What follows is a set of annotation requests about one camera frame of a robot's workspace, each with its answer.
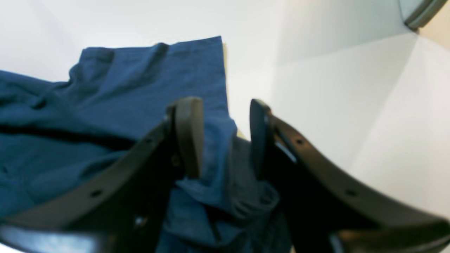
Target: folded shirt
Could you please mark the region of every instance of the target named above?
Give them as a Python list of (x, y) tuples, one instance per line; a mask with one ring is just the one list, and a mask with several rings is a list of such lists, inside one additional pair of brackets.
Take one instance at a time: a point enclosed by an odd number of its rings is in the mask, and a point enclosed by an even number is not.
[(176, 183), (157, 251), (289, 252), (278, 194), (228, 115), (220, 37), (88, 48), (67, 82), (0, 71), (0, 217), (92, 179), (185, 96), (203, 99), (202, 175)]

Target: blue t-shirt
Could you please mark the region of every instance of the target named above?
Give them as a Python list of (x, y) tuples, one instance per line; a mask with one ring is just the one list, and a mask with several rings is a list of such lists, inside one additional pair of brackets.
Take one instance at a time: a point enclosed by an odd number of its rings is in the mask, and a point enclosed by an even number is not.
[(282, 214), (271, 213), (278, 194), (256, 180), (250, 143), (228, 115), (220, 37), (88, 48), (67, 82), (0, 71), (0, 217), (98, 175), (185, 96), (203, 99), (202, 175), (174, 187), (157, 251), (288, 252), (288, 236), (274, 239), (287, 231)]

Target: curved black arm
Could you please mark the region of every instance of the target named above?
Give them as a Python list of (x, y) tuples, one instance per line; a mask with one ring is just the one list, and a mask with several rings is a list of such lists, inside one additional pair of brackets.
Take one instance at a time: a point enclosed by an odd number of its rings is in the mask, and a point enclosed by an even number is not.
[(0, 242), (28, 253), (153, 252), (171, 187), (185, 174), (198, 177), (202, 145), (202, 101), (181, 99), (96, 178), (1, 220)]
[(254, 164), (281, 195), (297, 252), (437, 253), (450, 242), (447, 220), (346, 174), (260, 100), (250, 126)]

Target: white surface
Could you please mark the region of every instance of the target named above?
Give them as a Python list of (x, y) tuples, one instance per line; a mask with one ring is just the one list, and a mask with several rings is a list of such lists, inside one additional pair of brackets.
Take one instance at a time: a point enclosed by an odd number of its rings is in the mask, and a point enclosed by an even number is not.
[(419, 37), (350, 171), (450, 217), (450, 50)]
[(222, 35), (245, 136), (261, 98), (340, 167), (450, 217), (450, 58), (417, 42), (395, 0), (2, 1), (0, 34), (0, 69), (52, 81), (84, 47)]

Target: screw hole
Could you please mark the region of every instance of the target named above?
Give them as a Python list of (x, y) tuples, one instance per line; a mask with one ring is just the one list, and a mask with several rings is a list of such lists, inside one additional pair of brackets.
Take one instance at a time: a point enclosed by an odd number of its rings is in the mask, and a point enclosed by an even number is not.
[(147, 222), (149, 221), (148, 217), (138, 216), (135, 219), (135, 228), (141, 228), (144, 227)]
[(95, 197), (100, 196), (102, 193), (103, 193), (102, 190), (95, 190), (95, 191), (90, 193), (90, 196), (91, 196), (91, 198), (95, 198)]
[(345, 193), (350, 197), (358, 197), (358, 193), (355, 192), (354, 190), (346, 190)]
[(171, 157), (172, 166), (173, 167), (179, 167), (181, 166), (180, 158), (177, 154), (173, 154)]

